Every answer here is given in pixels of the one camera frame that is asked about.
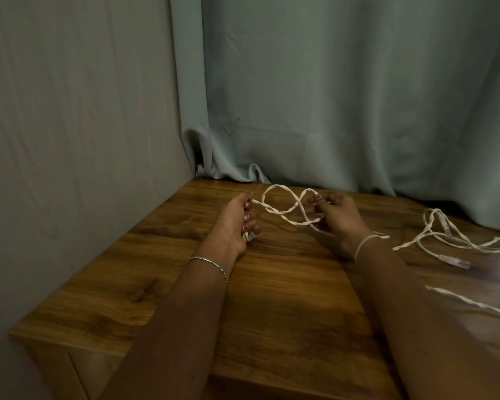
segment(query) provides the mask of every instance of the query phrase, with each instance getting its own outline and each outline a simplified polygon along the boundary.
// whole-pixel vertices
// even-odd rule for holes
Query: curtain fold
[[[197,173],[456,201],[500,229],[500,0],[172,0]]]

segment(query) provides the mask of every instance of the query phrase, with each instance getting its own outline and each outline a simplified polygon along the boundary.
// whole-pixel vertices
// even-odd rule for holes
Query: cable connector
[[[470,269],[470,262],[468,261],[460,260],[459,258],[450,257],[448,255],[440,255],[438,258],[439,261],[446,262],[454,267]]]

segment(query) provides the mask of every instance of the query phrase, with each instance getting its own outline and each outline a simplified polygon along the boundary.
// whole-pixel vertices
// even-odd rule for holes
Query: wooden table
[[[25,345],[56,397],[94,399],[168,292],[187,258],[238,191],[262,184],[195,179],[123,235],[20,321]],[[299,194],[302,188],[293,188]],[[423,228],[424,207],[410,199],[352,194],[368,225],[390,246]],[[281,189],[267,202],[287,209]],[[213,379],[252,383],[282,398],[401,398],[400,380],[363,280],[310,228],[257,206],[262,232],[237,263],[223,309]],[[300,220],[301,214],[292,214]],[[474,242],[500,232],[452,218]],[[422,281],[500,307],[500,254],[475,254],[427,238],[426,247],[473,262],[446,265],[416,246],[398,253]],[[500,357],[500,316],[438,296]]]

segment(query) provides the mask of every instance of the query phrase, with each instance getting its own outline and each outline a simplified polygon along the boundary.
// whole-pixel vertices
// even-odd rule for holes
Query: twisted white cord
[[[265,197],[267,195],[267,192],[269,192],[271,189],[274,189],[274,188],[282,188],[282,189],[286,190],[287,192],[289,192],[293,196],[293,198],[295,200],[295,204],[283,212],[280,212],[278,209],[275,209],[272,206],[270,206],[269,204],[266,204]],[[286,187],[285,185],[274,184],[274,185],[271,185],[269,188],[267,188],[265,190],[265,192],[261,195],[261,201],[257,201],[256,199],[253,199],[252,202],[263,206],[265,208],[265,210],[269,213],[281,216],[282,219],[284,219],[285,221],[289,222],[290,224],[292,224],[294,226],[310,226],[314,230],[316,230],[318,232],[322,232],[322,230],[320,230],[314,226],[314,223],[320,222],[320,220],[322,218],[318,217],[316,219],[310,220],[306,214],[306,210],[304,209],[304,206],[302,205],[302,198],[304,197],[304,195],[308,191],[312,192],[313,194],[318,194],[318,192],[316,192],[312,188],[307,188],[307,189],[304,189],[302,191],[300,196],[297,196],[289,187]],[[302,215],[304,216],[304,219],[306,220],[305,222],[294,222],[292,220],[289,220],[285,216],[285,214],[291,213],[298,206],[300,207],[300,210],[302,211]],[[442,226],[444,233],[432,230],[433,223],[435,222],[435,215],[437,215],[437,218],[439,219],[439,221],[441,223],[441,226]],[[454,223],[452,223],[450,221],[450,219],[441,211],[441,209],[426,209],[422,215],[422,218],[424,221],[424,230],[422,230],[410,242],[406,242],[400,246],[394,247],[393,248],[394,251],[397,251],[400,248],[409,247],[410,245],[416,243],[421,250],[425,251],[427,254],[429,254],[431,256],[434,256],[438,260],[440,260],[442,262],[446,262],[450,265],[454,265],[454,266],[466,268],[466,269],[470,268],[470,263],[468,261],[463,261],[463,260],[460,260],[459,258],[454,258],[454,257],[450,257],[447,255],[437,255],[437,254],[433,253],[432,251],[428,250],[426,247],[424,247],[421,244],[420,240],[422,240],[424,237],[433,236],[436,239],[438,239],[440,242],[443,242],[443,243],[448,244],[449,246],[452,246],[455,248],[475,249],[477,251],[480,251],[481,253],[500,253],[500,248],[492,248],[491,247],[493,244],[500,242],[500,237],[495,237],[494,239],[492,239],[489,242],[485,242],[483,244],[476,245],[473,242],[471,242],[467,236],[465,236],[464,234],[462,234],[458,230],[457,226],[454,225]],[[456,237],[455,235],[453,235],[452,230],[454,232],[456,232],[459,237]],[[378,237],[380,237],[380,238],[390,238],[389,235],[379,233],[377,231],[375,231],[373,233],[378,235]],[[451,240],[451,241],[458,243],[458,244],[454,244],[454,243],[449,242],[447,240]],[[472,304],[472,305],[480,307],[482,309],[491,309],[491,310],[500,314],[500,309],[498,309],[496,307],[490,306],[490,305],[485,304],[485,303],[475,302],[471,299],[466,298],[465,296],[461,296],[461,295],[458,295],[454,292],[447,291],[446,289],[442,289],[440,287],[431,287],[431,286],[426,286],[426,289],[428,289],[429,291],[438,292],[438,293],[443,294],[443,295],[453,296],[453,297],[458,298],[458,299],[460,299],[463,302],[466,302],[468,304]]]

